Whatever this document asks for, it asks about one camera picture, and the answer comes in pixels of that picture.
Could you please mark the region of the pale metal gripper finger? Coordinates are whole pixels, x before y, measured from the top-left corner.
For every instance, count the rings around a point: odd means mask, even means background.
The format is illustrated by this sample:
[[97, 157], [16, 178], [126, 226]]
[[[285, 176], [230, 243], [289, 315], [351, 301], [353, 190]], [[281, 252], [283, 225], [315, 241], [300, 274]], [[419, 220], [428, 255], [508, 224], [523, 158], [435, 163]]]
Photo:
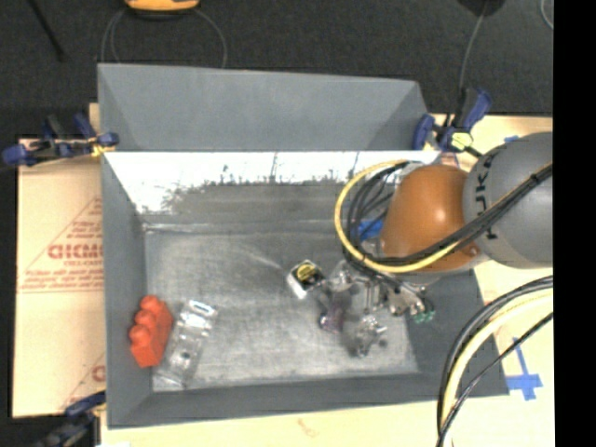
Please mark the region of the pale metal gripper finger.
[[318, 319], [319, 327], [325, 332], [341, 333], [355, 323], [353, 298], [347, 291], [336, 292], [324, 299]]
[[366, 357], [372, 346], [382, 341], [386, 331], [387, 326], [382, 325], [374, 315], [350, 319], [346, 323], [348, 352], [358, 358]]

